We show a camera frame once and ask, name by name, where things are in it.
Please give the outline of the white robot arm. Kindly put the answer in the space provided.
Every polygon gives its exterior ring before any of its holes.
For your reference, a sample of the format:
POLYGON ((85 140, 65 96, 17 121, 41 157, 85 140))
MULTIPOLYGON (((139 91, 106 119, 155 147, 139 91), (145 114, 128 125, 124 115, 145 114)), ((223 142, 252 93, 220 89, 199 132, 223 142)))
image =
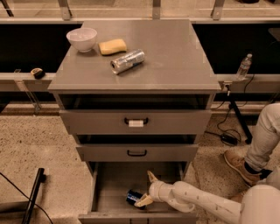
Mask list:
POLYGON ((280 224, 280 175, 276 167, 265 179, 250 187, 241 202, 235 202, 204 192, 184 181, 167 184, 147 171, 151 185, 135 204, 143 207, 153 202, 165 202, 182 213, 196 206, 227 224, 280 224))

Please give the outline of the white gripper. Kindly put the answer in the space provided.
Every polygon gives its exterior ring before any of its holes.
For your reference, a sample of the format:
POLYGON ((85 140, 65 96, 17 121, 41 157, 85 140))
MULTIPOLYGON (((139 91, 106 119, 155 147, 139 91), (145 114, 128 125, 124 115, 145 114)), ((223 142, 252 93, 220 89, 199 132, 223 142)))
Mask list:
POLYGON ((158 180, 158 178, 151 172, 147 171, 149 181, 152 183, 149 189, 149 195, 145 193, 139 200, 134 204, 135 207, 146 207, 155 202, 170 202, 174 199, 172 193, 173 185, 166 184, 163 181, 158 180))

